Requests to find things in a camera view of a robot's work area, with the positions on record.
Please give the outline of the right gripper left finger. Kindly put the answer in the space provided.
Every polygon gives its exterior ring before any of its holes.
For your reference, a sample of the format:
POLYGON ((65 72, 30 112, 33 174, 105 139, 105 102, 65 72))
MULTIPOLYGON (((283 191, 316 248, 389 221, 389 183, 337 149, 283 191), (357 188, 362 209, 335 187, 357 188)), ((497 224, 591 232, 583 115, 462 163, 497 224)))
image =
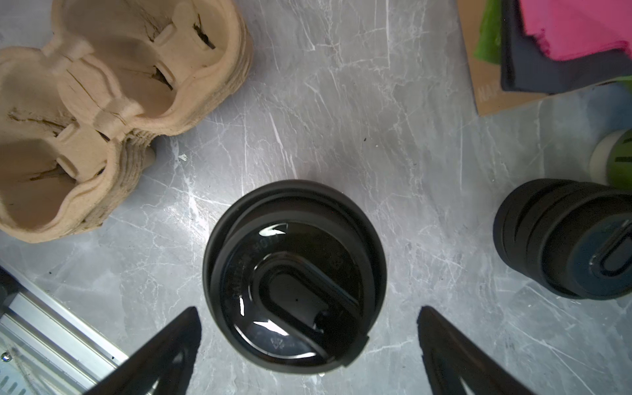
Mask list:
POLYGON ((185 394, 201 339, 201 321, 192 306, 87 393, 185 394))

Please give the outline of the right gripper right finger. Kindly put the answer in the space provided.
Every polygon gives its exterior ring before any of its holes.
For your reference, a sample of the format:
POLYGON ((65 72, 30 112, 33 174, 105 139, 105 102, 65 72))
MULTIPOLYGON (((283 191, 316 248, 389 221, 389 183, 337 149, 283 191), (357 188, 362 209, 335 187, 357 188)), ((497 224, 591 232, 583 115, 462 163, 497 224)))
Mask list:
POLYGON ((431 306, 417 319, 422 359, 434 394, 531 394, 431 306))

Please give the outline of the beige pulp cup carrier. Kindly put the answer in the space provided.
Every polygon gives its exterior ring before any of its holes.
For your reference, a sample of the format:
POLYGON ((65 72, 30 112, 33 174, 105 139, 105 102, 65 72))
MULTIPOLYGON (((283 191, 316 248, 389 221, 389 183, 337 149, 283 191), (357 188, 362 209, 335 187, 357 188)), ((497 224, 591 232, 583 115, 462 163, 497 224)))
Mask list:
POLYGON ((42 49, 1 52, 1 228, 42 243, 93 230, 154 161, 245 82, 233 1, 55 1, 42 49))

